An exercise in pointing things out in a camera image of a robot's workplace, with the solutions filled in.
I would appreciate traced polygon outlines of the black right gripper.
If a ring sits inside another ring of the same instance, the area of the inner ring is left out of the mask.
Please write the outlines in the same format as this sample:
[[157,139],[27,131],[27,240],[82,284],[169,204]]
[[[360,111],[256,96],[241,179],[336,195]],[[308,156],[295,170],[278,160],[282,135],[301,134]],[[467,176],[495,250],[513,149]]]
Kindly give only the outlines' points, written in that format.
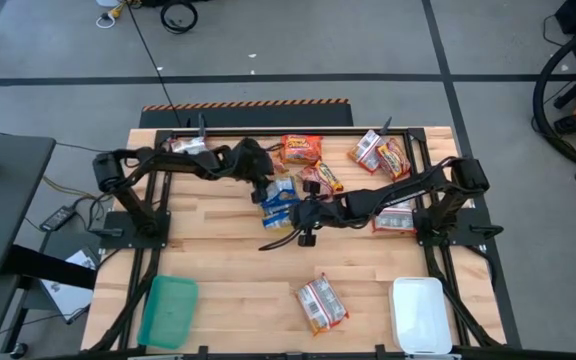
[[[321,184],[316,181],[305,180],[303,191],[310,197],[317,197],[321,192]],[[300,247],[314,247],[316,236],[311,229],[332,227],[345,228],[348,226],[346,209],[340,199],[324,201],[318,198],[307,198],[290,208],[290,221],[294,231],[285,237],[266,244],[260,251],[275,250],[297,240]]]

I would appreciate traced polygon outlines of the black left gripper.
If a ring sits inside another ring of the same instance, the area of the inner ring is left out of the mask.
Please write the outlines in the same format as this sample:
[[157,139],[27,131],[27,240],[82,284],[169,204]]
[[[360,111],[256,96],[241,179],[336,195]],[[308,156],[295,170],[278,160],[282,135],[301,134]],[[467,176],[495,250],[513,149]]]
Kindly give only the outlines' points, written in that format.
[[252,138],[242,139],[233,149],[234,164],[230,174],[236,180],[252,181],[251,201],[260,204],[268,198],[269,176],[274,166],[268,152]]

